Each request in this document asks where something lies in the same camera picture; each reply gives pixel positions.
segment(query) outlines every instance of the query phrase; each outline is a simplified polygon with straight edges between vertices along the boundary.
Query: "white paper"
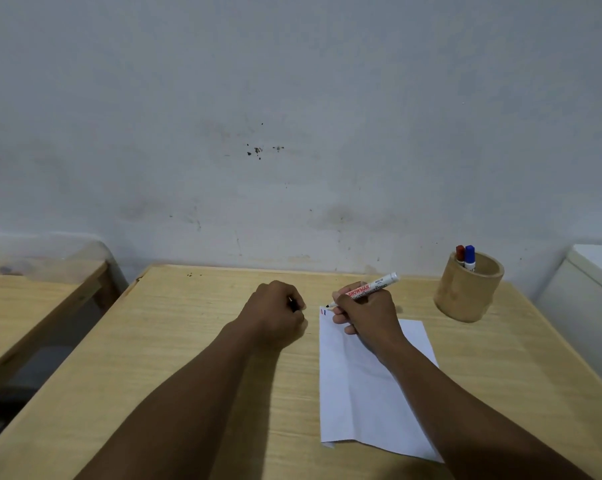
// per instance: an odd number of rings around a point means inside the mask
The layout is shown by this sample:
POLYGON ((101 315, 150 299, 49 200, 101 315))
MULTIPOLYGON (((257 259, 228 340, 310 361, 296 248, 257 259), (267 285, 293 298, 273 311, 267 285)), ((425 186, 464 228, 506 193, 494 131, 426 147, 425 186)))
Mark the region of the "white paper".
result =
MULTIPOLYGON (((321 442, 356 440, 442 463, 396 379, 333 315, 327 308, 319 313, 321 442)), ((423 323, 399 322, 412 345, 438 367, 423 323)))

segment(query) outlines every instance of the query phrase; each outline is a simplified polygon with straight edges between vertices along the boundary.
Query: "wooden table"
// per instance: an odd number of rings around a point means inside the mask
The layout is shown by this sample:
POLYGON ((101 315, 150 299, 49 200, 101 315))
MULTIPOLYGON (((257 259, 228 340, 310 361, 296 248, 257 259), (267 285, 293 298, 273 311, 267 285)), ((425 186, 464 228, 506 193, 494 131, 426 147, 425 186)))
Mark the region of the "wooden table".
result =
MULTIPOLYGON (((82 260, 73 283, 0 274, 0 387, 36 352, 59 320, 90 298, 105 311, 118 297, 104 260, 82 260)), ((62 266, 56 266, 59 277, 62 266)))
MULTIPOLYGON (((195 266, 153 266, 114 304, 0 436, 0 479, 71 479, 132 409, 241 310, 261 282, 293 283, 308 305, 305 337, 250 362, 214 478, 450 478, 442 465, 351 443, 319 442, 318 306, 358 279, 195 266)), ((464 324, 442 315, 436 280, 391 287, 418 319, 441 368, 463 387, 602 478, 602 382, 512 285, 464 324)))

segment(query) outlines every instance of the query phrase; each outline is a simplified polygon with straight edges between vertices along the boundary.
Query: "red marker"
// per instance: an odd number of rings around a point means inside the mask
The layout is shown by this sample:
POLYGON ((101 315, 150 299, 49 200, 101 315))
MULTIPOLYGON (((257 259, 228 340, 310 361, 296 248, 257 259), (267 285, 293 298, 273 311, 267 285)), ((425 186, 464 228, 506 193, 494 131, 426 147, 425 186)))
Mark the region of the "red marker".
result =
POLYGON ((456 247, 456 262, 461 266, 465 267, 465 247, 457 246, 456 247))

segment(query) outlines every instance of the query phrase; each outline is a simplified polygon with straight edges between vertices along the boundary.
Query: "cylindrical cup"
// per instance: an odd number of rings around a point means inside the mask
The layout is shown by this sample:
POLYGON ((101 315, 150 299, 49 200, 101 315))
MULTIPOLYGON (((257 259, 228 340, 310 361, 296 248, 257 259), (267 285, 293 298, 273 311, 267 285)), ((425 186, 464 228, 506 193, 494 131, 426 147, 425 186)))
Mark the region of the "cylindrical cup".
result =
POLYGON ((468 271, 450 254, 434 295, 434 304, 445 315, 460 322, 476 322, 488 311, 504 273, 495 258, 476 253, 476 268, 468 271))

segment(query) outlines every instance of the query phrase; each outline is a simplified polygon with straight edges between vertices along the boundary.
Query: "right hand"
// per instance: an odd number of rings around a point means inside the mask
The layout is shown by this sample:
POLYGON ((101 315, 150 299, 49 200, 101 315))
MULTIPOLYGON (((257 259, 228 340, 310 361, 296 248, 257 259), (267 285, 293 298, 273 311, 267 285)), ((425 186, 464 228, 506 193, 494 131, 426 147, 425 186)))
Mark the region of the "right hand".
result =
POLYGON ((399 319, 392 294, 388 290, 379 290, 361 298, 358 303, 345 293, 352 291, 365 283, 356 282, 332 293, 332 298, 338 305, 334 312, 333 321, 338 324, 349 323, 345 333, 358 333, 361 340, 379 355, 385 349, 407 341, 399 319))

